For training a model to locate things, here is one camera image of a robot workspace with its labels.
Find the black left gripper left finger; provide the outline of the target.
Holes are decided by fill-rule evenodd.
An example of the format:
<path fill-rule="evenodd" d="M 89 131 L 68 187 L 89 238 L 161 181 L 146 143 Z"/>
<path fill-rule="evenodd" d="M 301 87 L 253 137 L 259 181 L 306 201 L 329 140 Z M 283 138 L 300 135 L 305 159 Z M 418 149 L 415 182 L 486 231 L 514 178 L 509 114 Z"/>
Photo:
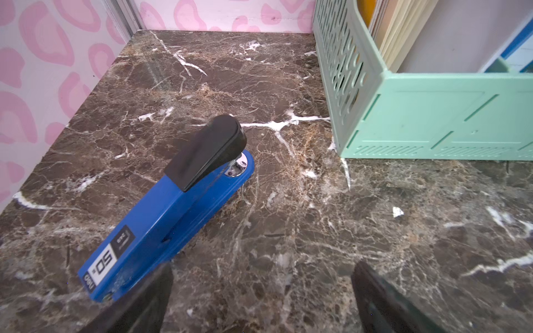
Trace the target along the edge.
<path fill-rule="evenodd" d="M 161 264 L 126 295 L 81 329 L 82 332 L 159 332 L 174 276 L 169 263 Z"/>

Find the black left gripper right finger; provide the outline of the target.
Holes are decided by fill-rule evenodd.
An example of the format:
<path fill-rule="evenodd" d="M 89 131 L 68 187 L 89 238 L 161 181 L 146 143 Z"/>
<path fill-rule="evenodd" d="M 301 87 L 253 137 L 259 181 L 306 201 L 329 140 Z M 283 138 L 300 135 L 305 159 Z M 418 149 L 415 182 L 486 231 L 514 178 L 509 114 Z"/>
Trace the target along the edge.
<path fill-rule="evenodd" d="M 351 284 L 364 332 L 444 332 L 368 263 L 359 261 Z"/>

